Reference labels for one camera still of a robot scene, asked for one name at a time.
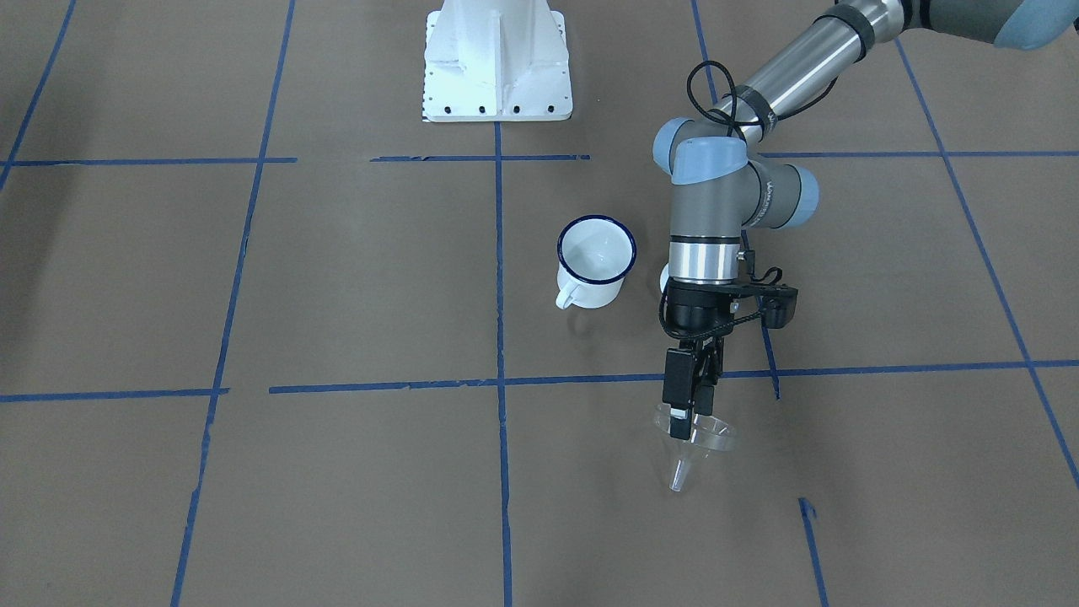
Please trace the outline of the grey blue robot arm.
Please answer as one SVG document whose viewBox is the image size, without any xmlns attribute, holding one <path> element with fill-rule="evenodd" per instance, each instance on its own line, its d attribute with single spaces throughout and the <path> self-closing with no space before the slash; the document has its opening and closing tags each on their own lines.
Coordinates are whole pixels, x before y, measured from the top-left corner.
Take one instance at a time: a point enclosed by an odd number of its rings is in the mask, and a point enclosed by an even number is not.
<svg viewBox="0 0 1079 607">
<path fill-rule="evenodd" d="M 716 65 L 727 84 L 723 99 L 695 101 L 697 116 L 663 124 L 652 143 L 672 184 L 658 308 L 664 333 L 677 341 L 663 377 L 671 438 L 689 441 L 695 423 L 712 415 L 725 337 L 755 321 L 778 330 L 797 307 L 797 289 L 781 282 L 781 270 L 754 274 L 743 231 L 806 223 L 819 204 L 818 181 L 795 165 L 756 158 L 755 147 L 906 30 L 1030 51 L 1074 26 L 1075 1 L 836 1 L 745 83 Z"/>
</svg>

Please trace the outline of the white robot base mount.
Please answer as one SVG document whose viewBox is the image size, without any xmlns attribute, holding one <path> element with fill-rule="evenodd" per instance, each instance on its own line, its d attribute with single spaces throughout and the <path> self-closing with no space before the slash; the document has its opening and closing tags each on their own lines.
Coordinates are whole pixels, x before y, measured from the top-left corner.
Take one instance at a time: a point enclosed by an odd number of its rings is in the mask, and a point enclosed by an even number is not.
<svg viewBox="0 0 1079 607">
<path fill-rule="evenodd" d="M 443 1 L 424 32 L 424 121 L 573 115 L 566 20 L 547 1 Z"/>
</svg>

